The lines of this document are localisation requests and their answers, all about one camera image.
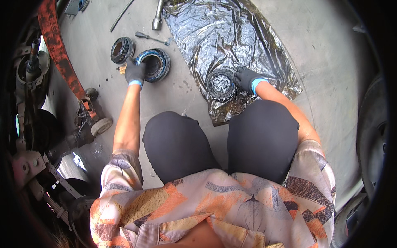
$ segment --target screwdriver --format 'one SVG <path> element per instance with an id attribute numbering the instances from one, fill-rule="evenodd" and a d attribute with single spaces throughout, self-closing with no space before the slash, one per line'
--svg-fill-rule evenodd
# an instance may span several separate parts
<path id="1" fill-rule="evenodd" d="M 158 42 L 163 43 L 163 44 L 166 45 L 166 46 L 169 46 L 169 45 L 170 45 L 170 44 L 169 44 L 168 42 L 166 42 L 166 41 L 162 41 L 162 40 L 158 40 L 158 39 L 152 38 L 152 37 L 150 37 L 150 36 L 148 36 L 148 35 L 146 35 L 146 34 L 144 34 L 144 33 L 141 33 L 141 32 L 136 32 L 136 33 L 135 33 L 135 36 L 136 36 L 136 37 L 139 37 L 139 38 L 146 38 L 146 39 L 155 40 L 155 41 L 158 41 Z"/>

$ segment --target crumpled foil sheet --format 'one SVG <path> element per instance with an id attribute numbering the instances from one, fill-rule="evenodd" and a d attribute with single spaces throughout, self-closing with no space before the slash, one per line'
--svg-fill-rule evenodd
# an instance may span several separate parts
<path id="1" fill-rule="evenodd" d="M 213 98 L 205 82 L 214 70 L 234 73 L 237 66 L 246 66 L 291 100 L 302 92 L 285 47 L 249 0 L 169 0 L 163 16 L 208 102 L 214 126 L 226 124 L 260 99 L 239 88 L 227 101 Z"/>

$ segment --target patterned shirt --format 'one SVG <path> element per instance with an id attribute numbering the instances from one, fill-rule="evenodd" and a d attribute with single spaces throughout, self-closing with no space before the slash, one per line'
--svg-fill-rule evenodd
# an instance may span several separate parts
<path id="1" fill-rule="evenodd" d="M 228 247 L 329 247 L 335 178 L 318 142 L 297 149 L 284 186 L 247 173 L 208 169 L 142 190 L 137 155 L 117 150 L 91 206 L 98 247 L 175 243 L 207 221 Z"/>

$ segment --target black gloved hand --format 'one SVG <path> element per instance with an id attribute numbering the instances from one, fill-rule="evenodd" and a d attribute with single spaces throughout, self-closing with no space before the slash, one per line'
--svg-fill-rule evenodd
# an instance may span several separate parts
<path id="1" fill-rule="evenodd" d="M 125 80 L 130 85 L 140 85 L 143 87 L 143 77 L 145 76 L 145 63 L 135 65 L 131 58 L 127 59 L 127 67 L 125 68 Z"/>
<path id="2" fill-rule="evenodd" d="M 255 94 L 255 89 L 252 88 L 252 83 L 255 79 L 262 79 L 266 81 L 263 76 L 258 73 L 249 70 L 246 67 L 237 67 L 237 72 L 234 74 L 233 82 L 237 84 L 241 89 L 248 91 L 251 94 Z"/>

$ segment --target gray floor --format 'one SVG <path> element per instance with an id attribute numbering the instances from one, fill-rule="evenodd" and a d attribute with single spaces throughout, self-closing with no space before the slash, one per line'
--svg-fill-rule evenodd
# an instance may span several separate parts
<path id="1" fill-rule="evenodd" d="M 317 0 L 252 0 L 267 18 L 290 54 L 303 92 L 294 100 L 307 115 L 322 140 L 326 158 L 332 165 L 337 184 L 336 209 L 360 187 L 356 157 L 357 110 L 359 101 L 376 73 L 374 58 L 366 37 L 354 33 L 356 19 L 343 3 Z M 219 163 L 226 167 L 228 126 L 213 127 L 207 103 L 199 93 L 193 77 L 175 42 L 169 47 L 134 37 L 136 31 L 161 40 L 172 37 L 167 25 L 159 32 L 150 29 L 156 0 L 135 0 L 112 33 L 113 21 L 128 0 L 91 1 L 77 16 L 61 18 L 62 37 L 72 65 L 84 88 L 99 91 L 98 103 L 115 124 L 89 145 L 76 151 L 88 172 L 76 166 L 73 155 L 63 159 L 67 177 L 99 183 L 101 169 L 112 152 L 116 122 L 123 104 L 127 84 L 110 60 L 113 42 L 131 37 L 135 55 L 149 48 L 161 47 L 171 58 L 168 76 L 156 84 L 146 83 L 141 93 L 141 136 L 147 121 L 171 110 L 197 119 L 206 133 Z M 52 68 L 50 91 L 45 108 L 64 124 L 74 128 L 77 100 Z M 143 143 L 139 152 L 144 188 L 162 186 L 146 156 Z"/>

